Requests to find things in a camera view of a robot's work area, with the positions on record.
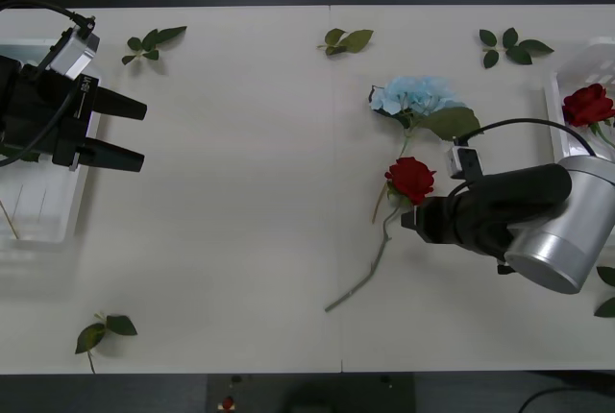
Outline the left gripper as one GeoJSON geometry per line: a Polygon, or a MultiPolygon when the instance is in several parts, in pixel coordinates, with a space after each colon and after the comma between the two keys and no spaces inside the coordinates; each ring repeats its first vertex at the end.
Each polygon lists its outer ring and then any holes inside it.
{"type": "Polygon", "coordinates": [[[138,173],[143,154],[88,138],[86,133],[92,110],[143,120],[147,106],[97,86],[98,80],[87,75],[70,80],[2,57],[1,165],[37,162],[48,155],[54,164],[65,167],[85,165],[138,173]]]}

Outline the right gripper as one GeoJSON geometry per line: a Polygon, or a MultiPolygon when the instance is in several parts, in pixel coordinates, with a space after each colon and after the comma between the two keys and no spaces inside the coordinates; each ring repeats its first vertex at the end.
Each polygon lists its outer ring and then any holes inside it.
{"type": "Polygon", "coordinates": [[[420,206],[401,216],[401,226],[416,232],[429,244],[458,244],[454,218],[449,212],[446,197],[428,197],[420,206]]]}

